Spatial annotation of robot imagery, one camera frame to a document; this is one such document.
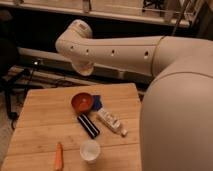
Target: red bowl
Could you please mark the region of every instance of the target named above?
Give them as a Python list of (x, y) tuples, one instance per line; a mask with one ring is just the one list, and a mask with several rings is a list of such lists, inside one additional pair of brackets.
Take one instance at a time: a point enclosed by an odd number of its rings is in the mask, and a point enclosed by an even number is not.
[(71, 104), (77, 114), (88, 113), (94, 104), (94, 99), (91, 94), (82, 92), (72, 98)]

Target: plastic cup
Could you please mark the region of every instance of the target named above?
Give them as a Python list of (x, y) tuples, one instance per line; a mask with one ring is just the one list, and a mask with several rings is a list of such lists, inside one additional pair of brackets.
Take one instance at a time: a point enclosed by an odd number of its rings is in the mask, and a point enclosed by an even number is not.
[(100, 152), (100, 145), (95, 140), (87, 140), (83, 142), (80, 148), (80, 155), (82, 159), (89, 164), (95, 163)]

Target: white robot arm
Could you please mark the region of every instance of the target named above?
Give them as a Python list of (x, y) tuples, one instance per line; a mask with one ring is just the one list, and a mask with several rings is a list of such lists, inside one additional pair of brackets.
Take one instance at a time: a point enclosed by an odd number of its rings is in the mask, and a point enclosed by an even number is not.
[(213, 170), (212, 41), (92, 39), (91, 28), (75, 20), (56, 41), (56, 49), (85, 76), (92, 73), (93, 63), (100, 63), (156, 77), (140, 118), (143, 171)]

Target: wooden tabletop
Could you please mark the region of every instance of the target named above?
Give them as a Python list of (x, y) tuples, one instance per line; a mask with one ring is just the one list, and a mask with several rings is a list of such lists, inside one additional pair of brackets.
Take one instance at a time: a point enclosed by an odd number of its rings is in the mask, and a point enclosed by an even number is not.
[[(96, 118), (89, 117), (100, 129), (96, 141), (101, 155), (88, 165), (80, 157), (80, 145), (90, 139), (78, 123), (71, 107), (79, 92), (101, 95), (105, 109), (120, 119), (128, 130), (122, 138)], [(63, 171), (140, 171), (140, 100), (134, 84), (94, 85), (29, 91), (12, 136), (2, 171), (52, 171), (56, 144), (64, 149)]]

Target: orange carrot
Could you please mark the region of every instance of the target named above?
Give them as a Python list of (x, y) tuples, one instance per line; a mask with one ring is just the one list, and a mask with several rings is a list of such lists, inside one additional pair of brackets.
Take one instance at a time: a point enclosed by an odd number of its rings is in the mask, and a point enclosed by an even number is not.
[(61, 143), (58, 142), (55, 154), (54, 171), (62, 171), (62, 168), (63, 168), (63, 149)]

